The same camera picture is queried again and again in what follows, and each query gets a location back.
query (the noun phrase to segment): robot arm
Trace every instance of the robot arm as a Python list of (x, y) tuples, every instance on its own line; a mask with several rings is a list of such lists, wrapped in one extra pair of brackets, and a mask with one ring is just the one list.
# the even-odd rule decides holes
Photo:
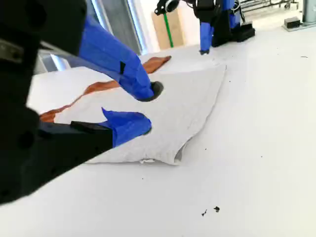
[(139, 101), (157, 98), (163, 87), (151, 83), (138, 56), (117, 38), (87, 17), (78, 57), (64, 56), (72, 65), (86, 66), (105, 73)]
[(40, 49), (108, 74), (140, 101), (162, 91), (134, 52), (86, 19), (85, 0), (0, 1), (0, 204), (35, 192), (152, 127), (141, 113), (106, 110), (101, 123), (40, 122), (26, 106)]
[[(195, 16), (200, 20), (200, 53), (209, 53), (229, 41), (244, 41), (255, 35), (251, 24), (241, 25), (244, 16), (238, 0), (184, 0), (192, 4)], [(160, 0), (156, 15), (172, 12), (179, 0)]]

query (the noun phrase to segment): grey metal pole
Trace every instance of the grey metal pole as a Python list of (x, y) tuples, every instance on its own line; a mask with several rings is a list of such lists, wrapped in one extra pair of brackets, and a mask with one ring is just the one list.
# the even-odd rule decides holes
[(316, 0), (303, 1), (303, 24), (310, 25), (316, 23)]

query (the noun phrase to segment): brown cloth edge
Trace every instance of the brown cloth edge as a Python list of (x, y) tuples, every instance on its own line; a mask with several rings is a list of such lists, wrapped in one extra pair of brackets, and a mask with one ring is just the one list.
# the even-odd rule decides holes
[[(167, 57), (152, 57), (147, 62), (145, 62), (143, 64), (143, 67), (144, 67), (145, 71), (148, 74), (152, 74), (155, 71), (157, 71), (159, 68), (161, 68), (170, 59), (171, 59), (171, 56), (167, 56)], [(84, 95), (88, 95), (90, 93), (97, 92), (97, 91), (105, 91), (105, 90), (109, 90), (109, 89), (113, 89), (113, 88), (117, 88), (117, 87), (120, 87), (120, 85), (115, 80), (108, 81), (108, 82), (96, 82), (96, 83), (91, 84), (90, 86), (88, 86), (84, 90), (83, 94), (81, 96), (79, 96), (71, 104), (65, 105), (65, 106), (63, 106), (61, 108), (58, 108), (58, 109), (50, 110), (50, 111), (48, 111), (46, 113), (43, 113), (42, 115), (40, 115), (39, 118), (43, 122), (54, 122), (54, 119), (55, 119), (55, 116), (56, 116), (57, 113), (62, 112), (66, 108), (69, 108), (75, 102), (77, 102), (81, 97), (83, 97)]]

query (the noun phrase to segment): green pole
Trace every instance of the green pole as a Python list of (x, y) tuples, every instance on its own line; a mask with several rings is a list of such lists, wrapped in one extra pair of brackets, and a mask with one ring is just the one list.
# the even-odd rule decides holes
[(170, 46), (171, 48), (173, 48), (173, 41), (172, 41), (172, 37), (171, 37), (171, 32), (170, 32), (170, 27), (169, 27), (169, 22), (168, 22), (168, 18), (166, 13), (163, 15), (164, 17), (164, 22), (166, 24), (166, 28), (167, 28), (167, 32), (168, 32), (168, 37), (169, 37), (169, 42), (170, 42)]

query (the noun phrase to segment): white wall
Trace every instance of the white wall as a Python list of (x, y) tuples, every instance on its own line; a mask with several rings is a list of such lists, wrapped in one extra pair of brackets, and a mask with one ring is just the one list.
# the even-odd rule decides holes
[[(157, 6), (158, 0), (134, 0), (135, 8), (139, 17), (139, 21), (144, 32), (148, 52), (160, 51), (158, 39), (156, 36), (152, 12)], [(179, 5), (180, 18), (183, 23), (183, 31), (186, 45), (199, 43), (199, 21), (194, 16), (193, 10), (189, 8), (185, 2)]]

